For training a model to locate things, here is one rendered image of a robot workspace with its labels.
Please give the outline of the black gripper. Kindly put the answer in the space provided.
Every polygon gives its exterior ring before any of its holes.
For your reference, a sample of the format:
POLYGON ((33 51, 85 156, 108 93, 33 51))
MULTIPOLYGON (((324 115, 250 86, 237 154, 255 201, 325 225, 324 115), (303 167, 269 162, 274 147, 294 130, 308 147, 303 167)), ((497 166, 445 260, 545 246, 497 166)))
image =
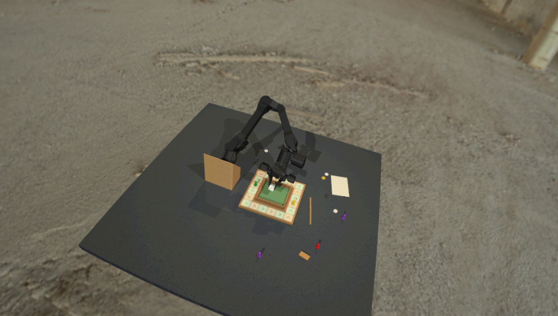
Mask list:
MULTIPOLYGON (((288 165, 287 162, 281 161, 281 160, 279 160, 279 158, 278 158, 277 161, 276 161, 276 164, 277 164, 277 163, 280 163, 280 166, 281 166, 281 167, 283 167, 283 166, 287 167, 287 165, 288 165)), ((270 167, 269 164, 262 163, 262 164, 260 165, 259 169, 262 170, 262 171, 268 170, 267 174, 268 174, 268 177, 269 177, 269 183, 268 183, 268 187, 269 187, 270 184, 271 184, 271 182, 272 182, 272 177, 273 177, 273 176, 270 175, 272 168, 270 167)), ((296 176, 294 176, 294 175, 292 175, 292 174, 289 174, 289 175, 286 174, 284 178, 280 178, 280 179, 279 179, 279 181, 278 181, 277 184, 275 185, 274 189, 275 189, 275 188, 279 185, 279 183, 281 183, 282 181, 285 182, 286 179, 287 179, 288 182, 294 184, 295 179, 296 179, 296 176)))

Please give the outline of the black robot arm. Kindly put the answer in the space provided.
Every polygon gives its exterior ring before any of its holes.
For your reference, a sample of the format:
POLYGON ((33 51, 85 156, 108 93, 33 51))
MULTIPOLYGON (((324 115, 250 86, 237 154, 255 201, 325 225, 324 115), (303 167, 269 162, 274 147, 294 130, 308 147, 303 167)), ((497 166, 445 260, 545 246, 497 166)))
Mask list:
MULTIPOLYGON (((231 142, 225 144, 225 151, 221 160, 235 164, 237 158, 236 155, 241 150, 245 149, 246 145, 249 143, 247 141, 248 136, 253 131, 257 123, 260 121, 261 117, 270 110, 278 112, 284 129, 285 144, 289 148, 288 149, 284 147, 284 145, 278 147, 278 149, 281 149, 281 152, 278 156, 279 160, 287 163, 290 160, 292 162, 291 164, 299 167, 300 169, 303 168, 307 156, 297 152, 298 142, 291 130, 286 110, 283 105, 277 103, 267 95, 264 95, 260 98, 256 111, 243 127, 242 131, 236 134, 231 142), (290 149, 293 151, 293 153, 290 151, 290 149)), ((276 179, 284 178, 287 173, 285 169, 285 166, 281 167, 280 163, 277 163, 271 170, 270 175, 275 177, 276 179)))

